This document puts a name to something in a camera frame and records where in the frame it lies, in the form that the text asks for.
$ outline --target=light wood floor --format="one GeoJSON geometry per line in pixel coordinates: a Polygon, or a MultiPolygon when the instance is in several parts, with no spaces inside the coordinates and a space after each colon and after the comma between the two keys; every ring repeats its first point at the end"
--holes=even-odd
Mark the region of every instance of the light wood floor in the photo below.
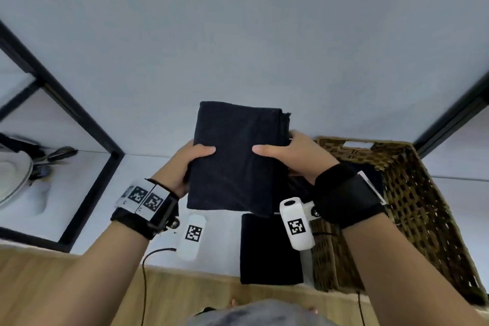
{"type": "MultiPolygon", "coordinates": [[[[0,250],[0,324],[14,325],[51,290],[75,256],[34,249],[0,250]]],[[[206,306],[226,307],[275,298],[319,312],[340,325],[362,325],[356,296],[315,291],[303,286],[241,285],[238,278],[150,268],[145,326],[179,325],[206,306]]],[[[362,299],[367,326],[378,325],[375,313],[362,299]]],[[[138,270],[113,326],[139,326],[143,307],[143,276],[138,270]]]]}

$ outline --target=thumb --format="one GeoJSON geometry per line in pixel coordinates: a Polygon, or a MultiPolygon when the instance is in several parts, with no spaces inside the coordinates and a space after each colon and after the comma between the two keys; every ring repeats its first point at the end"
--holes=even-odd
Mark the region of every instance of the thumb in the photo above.
{"type": "Polygon", "coordinates": [[[214,146],[204,146],[203,144],[196,144],[189,150],[189,162],[199,157],[212,155],[214,152],[216,152],[216,148],[214,146]]]}
{"type": "Polygon", "coordinates": [[[272,146],[271,144],[256,144],[251,148],[251,150],[257,155],[273,157],[280,160],[280,156],[282,155],[284,148],[285,147],[272,146]]]}

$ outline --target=wicker basket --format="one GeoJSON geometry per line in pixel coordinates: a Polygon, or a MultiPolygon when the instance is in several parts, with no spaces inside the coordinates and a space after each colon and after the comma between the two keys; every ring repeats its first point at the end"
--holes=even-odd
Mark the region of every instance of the wicker basket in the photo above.
{"type": "MultiPolygon", "coordinates": [[[[382,172],[389,215],[407,239],[471,304],[486,305],[487,293],[462,241],[450,209],[412,144],[373,142],[370,149],[346,148],[352,139],[317,139],[341,161],[368,163],[382,172]]],[[[311,222],[315,236],[314,281],[317,290],[364,291],[350,250],[338,227],[323,219],[311,222]]]]}

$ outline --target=forearm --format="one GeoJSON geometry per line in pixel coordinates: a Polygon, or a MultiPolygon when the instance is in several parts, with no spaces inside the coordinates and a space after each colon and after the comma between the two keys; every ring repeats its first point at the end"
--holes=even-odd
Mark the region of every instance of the forearm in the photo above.
{"type": "Polygon", "coordinates": [[[384,214],[343,235],[381,325],[486,325],[384,214]]]}
{"type": "Polygon", "coordinates": [[[149,241],[113,222],[22,326],[109,325],[149,241]]]}

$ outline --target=gray shirt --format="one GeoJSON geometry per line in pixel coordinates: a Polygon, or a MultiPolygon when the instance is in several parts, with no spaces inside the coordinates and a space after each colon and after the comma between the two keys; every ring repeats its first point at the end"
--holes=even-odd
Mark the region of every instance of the gray shirt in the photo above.
{"type": "Polygon", "coordinates": [[[314,314],[298,304],[267,299],[229,309],[199,314],[187,326],[337,326],[324,316],[314,314]]]}

